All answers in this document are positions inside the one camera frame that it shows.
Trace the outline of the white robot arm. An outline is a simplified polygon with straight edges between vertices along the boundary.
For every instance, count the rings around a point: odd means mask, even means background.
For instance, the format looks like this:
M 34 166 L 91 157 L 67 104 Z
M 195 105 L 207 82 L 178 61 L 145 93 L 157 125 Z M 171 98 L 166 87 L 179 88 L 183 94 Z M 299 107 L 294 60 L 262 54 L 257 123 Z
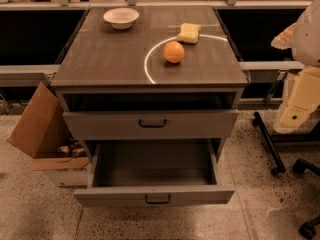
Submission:
M 273 128 L 286 134 L 298 129 L 320 106 L 320 0 L 313 0 L 298 20 L 271 42 L 277 49 L 291 49 L 304 65 L 277 112 Z

